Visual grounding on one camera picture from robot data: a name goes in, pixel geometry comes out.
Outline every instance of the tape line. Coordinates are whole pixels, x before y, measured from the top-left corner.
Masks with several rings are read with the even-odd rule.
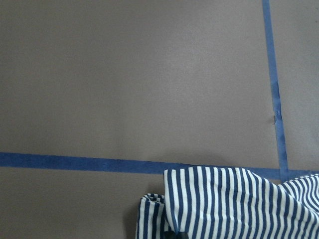
[[[277,151],[279,158],[280,179],[282,182],[289,179],[286,140],[284,133],[284,123],[281,114],[281,102],[278,85],[277,64],[275,55],[275,46],[273,38],[273,30],[271,24],[270,4],[269,0],[263,0],[263,13],[265,23],[265,34],[268,55],[268,67],[271,83],[271,93],[273,98],[273,110],[275,113],[275,128],[277,138]]]
[[[163,174],[165,169],[187,168],[189,166],[191,165],[183,163],[0,152],[0,167]],[[246,169],[261,177],[280,179],[279,169],[254,167]]]

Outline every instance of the fabric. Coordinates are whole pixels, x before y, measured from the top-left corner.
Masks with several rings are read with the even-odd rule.
[[[166,219],[164,196],[148,193],[141,198],[136,229],[137,239],[161,239],[171,231]]]
[[[318,238],[318,174],[275,185],[242,168],[194,166],[166,170],[164,185],[161,222],[190,239]],[[164,238],[161,229],[139,236]]]

